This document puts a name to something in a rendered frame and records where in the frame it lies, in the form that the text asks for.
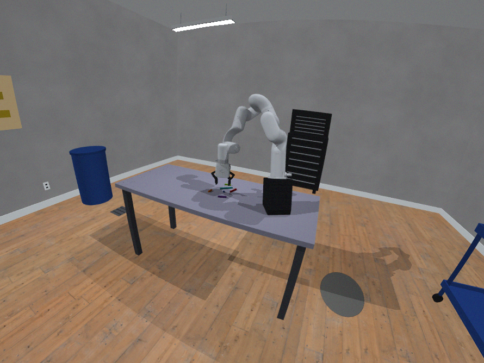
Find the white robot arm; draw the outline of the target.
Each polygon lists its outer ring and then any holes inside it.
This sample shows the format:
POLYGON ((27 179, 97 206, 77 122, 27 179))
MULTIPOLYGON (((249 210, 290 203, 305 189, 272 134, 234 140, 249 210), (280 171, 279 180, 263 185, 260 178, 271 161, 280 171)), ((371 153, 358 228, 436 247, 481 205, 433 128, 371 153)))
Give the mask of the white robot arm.
POLYGON ((268 178, 287 179, 287 176, 291 176, 290 173, 286 172, 287 135, 279 128, 280 121, 273 106, 266 97, 259 94, 249 97, 249 105, 251 106, 249 109, 246 107, 237 109, 232 127, 224 136, 223 142, 218 144, 218 158, 215 161, 219 164, 227 164, 228 154, 236 154, 240 151, 240 146, 232 142, 233 137, 244 130, 246 121, 262 113, 260 118, 261 125, 267 139, 272 142, 271 170, 268 178))

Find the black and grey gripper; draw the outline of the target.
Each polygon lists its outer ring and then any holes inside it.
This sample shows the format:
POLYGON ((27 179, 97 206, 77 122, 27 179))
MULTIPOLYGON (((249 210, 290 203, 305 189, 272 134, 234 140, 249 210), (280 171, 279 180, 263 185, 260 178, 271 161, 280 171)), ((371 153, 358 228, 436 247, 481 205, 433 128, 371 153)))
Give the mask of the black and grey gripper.
POLYGON ((229 165, 229 163, 227 163, 227 164, 219 164, 218 162, 216 163, 215 171, 212 172, 211 174, 212 174, 212 176, 215 179, 215 184, 218 183, 217 177, 219 177, 219 178, 228 178, 228 186, 231 184, 231 179, 233 179, 233 177, 235 176, 235 174, 233 174, 230 171, 230 165, 229 165), (214 173, 215 173, 215 175, 214 175, 214 173), (232 175, 232 177, 230 177, 230 174, 232 175))

